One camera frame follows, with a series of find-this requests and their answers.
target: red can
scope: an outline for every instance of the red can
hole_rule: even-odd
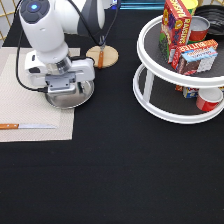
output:
[[[196,105],[200,110],[211,111],[223,99],[223,93],[219,88],[200,89]]]
[[[209,27],[210,22],[207,19],[201,16],[192,16],[188,44],[204,41]]]

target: canned food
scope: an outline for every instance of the canned food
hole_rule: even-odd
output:
[[[192,16],[188,44],[205,40],[210,27],[210,22],[201,16]]]

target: food box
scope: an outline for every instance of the food box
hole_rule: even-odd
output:
[[[198,90],[196,88],[183,87],[183,95],[185,98],[193,98],[198,96]]]
[[[175,50],[186,45],[192,16],[181,0],[166,0],[159,38],[162,55],[171,63]]]
[[[178,63],[179,63],[180,56],[182,53],[184,53],[186,51],[190,51],[190,50],[205,49],[205,48],[210,48],[210,47],[212,47],[214,50],[216,50],[218,47],[218,43],[215,40],[207,40],[207,41],[203,41],[203,42],[199,42],[199,43],[195,43],[195,44],[189,44],[186,46],[178,47],[176,49],[176,52],[173,57],[172,67],[175,70],[178,69]]]
[[[211,69],[218,53],[212,48],[190,50],[181,54],[177,72],[183,75],[204,72]]]

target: black cable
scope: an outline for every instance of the black cable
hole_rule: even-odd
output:
[[[82,20],[84,26],[86,27],[86,29],[87,29],[87,31],[88,31],[89,36],[92,38],[92,40],[94,41],[94,43],[95,43],[97,46],[102,46],[102,45],[105,43],[106,38],[107,38],[107,36],[108,36],[108,34],[109,34],[111,28],[113,27],[114,22],[115,22],[116,19],[117,19],[118,11],[119,11],[119,9],[120,9],[120,5],[121,5],[121,4],[120,4],[120,1],[121,1],[121,0],[117,0],[117,8],[116,8],[116,13],[115,13],[115,16],[114,16],[114,20],[113,20],[113,22],[111,23],[111,25],[110,25],[110,27],[109,27],[109,29],[108,29],[108,31],[107,31],[105,37],[104,37],[103,42],[100,43],[100,44],[98,43],[98,41],[97,41],[97,40],[94,38],[94,36],[92,35],[92,33],[91,33],[91,31],[90,31],[90,28],[89,28],[89,26],[88,26],[88,24],[87,24],[85,18],[83,17],[82,13],[80,12],[80,10],[79,10],[78,7],[76,6],[76,4],[75,4],[72,0],[67,0],[67,1],[70,2],[70,4],[75,8],[75,10],[77,11],[77,13],[79,14],[79,16],[80,16],[80,18],[81,18],[81,20]]]
[[[20,1],[18,2],[17,6],[16,6],[15,13],[14,13],[14,19],[15,19],[15,17],[16,17],[16,14],[17,14],[18,8],[19,8],[20,3],[21,3],[22,1],[23,1],[23,0],[20,0]]]
[[[25,86],[19,79],[19,71],[18,71],[19,70],[18,69],[18,67],[19,67],[19,52],[20,52],[20,46],[21,46],[21,40],[23,38],[23,34],[24,34],[24,32],[23,32],[23,29],[22,29],[21,33],[20,33],[20,37],[19,37],[19,43],[18,43],[17,54],[16,54],[16,78],[17,78],[17,81],[23,88],[25,88],[27,90],[47,93],[48,92],[48,88],[47,87],[33,89],[33,88]]]

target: knife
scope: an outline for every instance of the knife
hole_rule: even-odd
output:
[[[54,129],[54,125],[49,124],[0,124],[0,130],[5,129]]]
[[[104,41],[104,36],[100,37],[100,44],[102,44]],[[98,60],[98,68],[101,69],[103,67],[103,50],[106,46],[106,42],[102,46],[100,46],[100,55],[99,55],[99,60]]]

